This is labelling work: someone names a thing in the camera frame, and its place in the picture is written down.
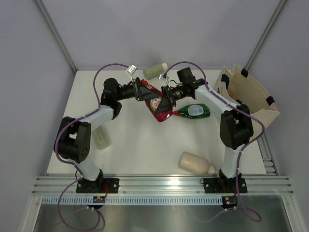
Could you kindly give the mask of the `large magenta dish soap bottle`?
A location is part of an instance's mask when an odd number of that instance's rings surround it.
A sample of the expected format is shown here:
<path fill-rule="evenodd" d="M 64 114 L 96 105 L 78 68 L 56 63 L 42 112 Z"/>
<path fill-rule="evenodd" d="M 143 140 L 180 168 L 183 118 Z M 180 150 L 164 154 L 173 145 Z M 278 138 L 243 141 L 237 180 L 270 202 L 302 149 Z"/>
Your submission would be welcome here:
<path fill-rule="evenodd" d="M 145 101 L 146 106 L 148 107 L 149 111 L 152 113 L 152 115 L 155 117 L 155 119 L 158 122 L 164 122 L 168 118 L 170 118 L 173 115 L 172 110 L 165 110 L 163 111 L 161 109 L 161 103 L 163 101 L 163 93 L 149 84 L 146 80 L 141 80 L 141 83 L 146 86 L 149 90 L 152 90 L 153 92 L 159 94 L 158 97 L 151 98 Z"/>

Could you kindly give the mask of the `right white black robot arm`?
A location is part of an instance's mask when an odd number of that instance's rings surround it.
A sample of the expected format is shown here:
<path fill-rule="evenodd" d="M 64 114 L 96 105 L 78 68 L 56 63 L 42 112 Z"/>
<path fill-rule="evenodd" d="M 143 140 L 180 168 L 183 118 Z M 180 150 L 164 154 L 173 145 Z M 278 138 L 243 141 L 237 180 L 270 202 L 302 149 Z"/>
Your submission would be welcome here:
<path fill-rule="evenodd" d="M 191 97 L 206 104 L 216 116 L 219 117 L 220 138 L 225 145 L 224 163 L 220 169 L 219 188 L 229 192 L 236 186 L 235 177 L 240 174 L 238 156 L 240 150 L 248 144 L 253 136 L 253 124 L 249 108 L 238 105 L 223 98 L 211 88 L 203 78 L 196 79 L 190 68 L 177 72 L 180 85 L 169 86 L 166 74 L 160 74 L 159 79 L 166 81 L 166 86 L 161 87 L 162 101 L 156 113 L 163 113 L 176 106 L 176 101 Z"/>

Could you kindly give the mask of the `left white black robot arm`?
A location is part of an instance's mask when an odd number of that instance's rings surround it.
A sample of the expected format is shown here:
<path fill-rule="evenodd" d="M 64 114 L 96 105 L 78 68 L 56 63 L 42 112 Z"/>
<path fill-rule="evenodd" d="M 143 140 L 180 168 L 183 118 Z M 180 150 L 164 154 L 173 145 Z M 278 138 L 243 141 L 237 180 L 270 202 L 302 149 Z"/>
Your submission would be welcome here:
<path fill-rule="evenodd" d="M 116 79 L 108 78 L 103 83 L 99 107 L 79 118 L 62 119 L 54 145 L 57 158 L 71 164 L 87 180 L 87 187 L 94 193 L 103 189 L 104 181 L 98 168 L 88 156 L 92 131 L 115 119 L 122 108 L 121 100 L 135 98 L 145 101 L 162 96 L 162 93 L 138 77 L 127 85 L 120 85 Z"/>

